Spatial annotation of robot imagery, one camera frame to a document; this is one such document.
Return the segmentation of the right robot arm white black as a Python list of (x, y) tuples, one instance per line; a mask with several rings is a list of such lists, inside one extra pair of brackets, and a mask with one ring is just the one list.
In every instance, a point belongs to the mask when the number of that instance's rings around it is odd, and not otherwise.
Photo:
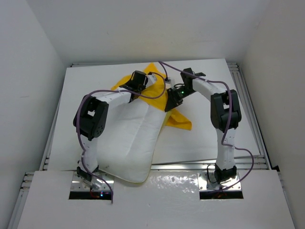
[(195, 92), (210, 102), (210, 119), (217, 134), (215, 181), (220, 184), (237, 174), (234, 160), (234, 138), (242, 119), (238, 93), (222, 81), (205, 79), (204, 73), (193, 74), (191, 68), (180, 71), (183, 83), (167, 89), (165, 112), (177, 108), (183, 99)]

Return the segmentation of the yellow pillowcase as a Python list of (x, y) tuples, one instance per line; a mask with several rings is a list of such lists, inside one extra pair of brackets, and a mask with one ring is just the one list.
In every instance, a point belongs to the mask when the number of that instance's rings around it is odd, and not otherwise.
[[(144, 73), (149, 72), (155, 72), (160, 74), (163, 78), (166, 77), (164, 73), (161, 73), (154, 63), (150, 63), (146, 66), (146, 68), (143, 70)], [(131, 78), (131, 75), (124, 76), (122, 79), (120, 79), (116, 85), (114, 85), (111, 89), (116, 90), (119, 86), (125, 84), (129, 79)], [(145, 89), (142, 92), (142, 95), (148, 96), (148, 97), (157, 97), (159, 96), (164, 90), (164, 82), (163, 80), (157, 76), (157, 81), (154, 85), (149, 86), (147, 89)], [(147, 99), (140, 97), (143, 101), (145, 101), (148, 105), (151, 105), (155, 108), (157, 108), (160, 111), (164, 111), (165, 105), (167, 102), (167, 92), (165, 91), (160, 98), (157, 99)], [(163, 122), (163, 126), (170, 126), (175, 128), (180, 128), (184, 130), (190, 131), (192, 129), (192, 122), (185, 117), (183, 114), (181, 114), (176, 108), (169, 111), (168, 114), (166, 114)]]

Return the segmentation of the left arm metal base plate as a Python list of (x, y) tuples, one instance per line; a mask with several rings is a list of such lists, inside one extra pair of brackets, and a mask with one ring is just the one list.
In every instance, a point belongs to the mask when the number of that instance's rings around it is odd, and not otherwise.
[(90, 181), (84, 180), (74, 172), (70, 193), (70, 200), (112, 200), (111, 190), (108, 185), (99, 178), (93, 177)]

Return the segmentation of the white pillow with yellow edge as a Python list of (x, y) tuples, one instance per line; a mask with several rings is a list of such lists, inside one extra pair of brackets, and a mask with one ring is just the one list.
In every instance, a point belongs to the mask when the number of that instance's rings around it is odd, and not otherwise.
[(141, 99), (110, 109), (97, 139), (99, 169), (128, 182), (144, 182), (166, 115)]

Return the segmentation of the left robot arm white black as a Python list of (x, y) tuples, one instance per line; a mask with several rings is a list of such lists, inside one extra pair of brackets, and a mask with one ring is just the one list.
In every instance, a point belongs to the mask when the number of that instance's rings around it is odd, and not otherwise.
[(77, 174), (85, 181), (103, 180), (96, 171), (99, 169), (97, 138), (100, 137), (110, 119), (108, 116), (136, 105), (138, 97), (149, 86), (156, 83), (153, 74), (134, 71), (127, 82), (115, 90), (97, 90), (85, 95), (76, 112), (73, 125), (81, 145), (82, 153)]

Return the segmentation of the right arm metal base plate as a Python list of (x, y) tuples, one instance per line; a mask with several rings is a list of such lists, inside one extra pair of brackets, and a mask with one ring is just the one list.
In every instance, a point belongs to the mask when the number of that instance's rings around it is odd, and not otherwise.
[(236, 176), (217, 183), (214, 171), (197, 173), (200, 200), (211, 199), (243, 199), (242, 185)]

